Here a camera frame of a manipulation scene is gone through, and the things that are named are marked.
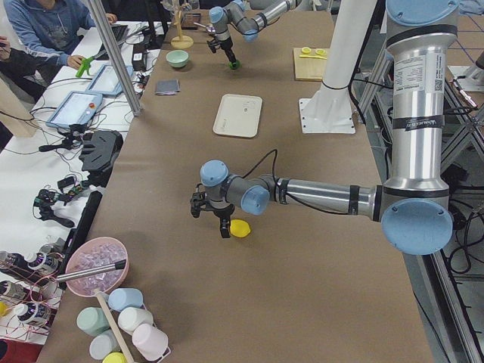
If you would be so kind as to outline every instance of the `brown table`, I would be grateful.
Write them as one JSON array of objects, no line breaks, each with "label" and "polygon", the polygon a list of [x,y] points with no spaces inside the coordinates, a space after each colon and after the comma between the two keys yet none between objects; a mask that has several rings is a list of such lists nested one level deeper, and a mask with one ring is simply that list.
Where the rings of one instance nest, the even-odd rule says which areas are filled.
[{"label": "brown table", "polygon": [[[231,29],[237,71],[223,53],[210,53],[202,32],[187,32],[195,45],[184,69],[168,66],[167,51],[160,55],[90,237],[126,245],[131,267],[123,286],[144,293],[169,336],[169,363],[432,361],[402,255],[379,224],[273,203],[262,216],[238,209],[234,217],[252,233],[223,240],[215,216],[190,215],[203,163],[217,158],[242,174],[274,147],[280,176],[379,182],[364,126],[355,135],[301,133],[298,99],[319,84],[293,80],[292,48],[327,48],[332,31],[327,13],[296,11],[253,44]],[[157,80],[173,78],[179,95],[154,96]],[[255,138],[213,133],[226,93],[262,97]],[[67,292],[39,362],[90,361],[91,338],[75,320],[96,305]]]}]

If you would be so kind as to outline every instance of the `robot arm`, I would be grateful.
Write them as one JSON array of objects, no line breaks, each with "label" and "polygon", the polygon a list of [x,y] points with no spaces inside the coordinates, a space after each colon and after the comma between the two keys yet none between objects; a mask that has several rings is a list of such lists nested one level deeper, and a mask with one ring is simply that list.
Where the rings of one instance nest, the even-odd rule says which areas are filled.
[{"label": "robot arm", "polygon": [[258,13],[255,17],[245,17],[245,7],[242,0],[234,0],[221,8],[216,6],[210,9],[210,22],[213,24],[216,34],[212,41],[207,42],[212,53],[216,53],[217,48],[221,48],[229,60],[229,67],[233,70],[240,66],[240,62],[232,51],[232,38],[228,31],[228,25],[232,24],[239,33],[244,35],[247,42],[252,42],[257,38],[259,32],[267,27],[282,14],[294,9],[301,0],[279,0]]},{"label": "robot arm", "polygon": [[208,210],[239,206],[261,214],[270,200],[297,202],[381,222],[388,241],[404,253],[426,255],[448,243],[452,220],[447,211],[448,185],[440,178],[440,158],[445,53],[456,39],[458,2],[388,0],[386,8],[386,48],[394,58],[390,178],[372,188],[273,175],[247,181],[229,174],[225,164],[210,161],[200,171],[206,191],[198,195]]}]

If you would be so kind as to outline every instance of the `pink cup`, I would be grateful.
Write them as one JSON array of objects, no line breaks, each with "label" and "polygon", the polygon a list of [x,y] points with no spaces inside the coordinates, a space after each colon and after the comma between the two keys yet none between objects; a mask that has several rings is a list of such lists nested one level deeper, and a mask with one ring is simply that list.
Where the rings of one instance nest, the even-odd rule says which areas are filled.
[{"label": "pink cup", "polygon": [[132,342],[147,361],[165,358],[170,353],[168,336],[150,324],[139,325],[133,332]]}]

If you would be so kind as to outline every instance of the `wooden cutting board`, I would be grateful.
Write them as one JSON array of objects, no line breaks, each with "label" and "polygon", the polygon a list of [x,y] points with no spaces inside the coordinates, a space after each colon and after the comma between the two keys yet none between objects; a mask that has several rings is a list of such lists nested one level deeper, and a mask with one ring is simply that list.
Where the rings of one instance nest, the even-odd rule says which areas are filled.
[{"label": "wooden cutting board", "polygon": [[296,81],[322,81],[326,59],[299,58],[301,48],[293,48],[294,77]]}]

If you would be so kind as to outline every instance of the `white label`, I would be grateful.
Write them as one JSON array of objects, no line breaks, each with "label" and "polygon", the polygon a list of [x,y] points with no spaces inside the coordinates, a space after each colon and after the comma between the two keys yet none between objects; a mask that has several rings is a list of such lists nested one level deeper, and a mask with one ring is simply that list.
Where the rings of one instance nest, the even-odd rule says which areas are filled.
[{"label": "white label", "polygon": [[425,89],[425,58],[419,55],[395,63],[395,95]]},{"label": "white label", "polygon": [[425,92],[444,92],[445,55],[442,53],[427,54],[427,76],[425,77]]}]

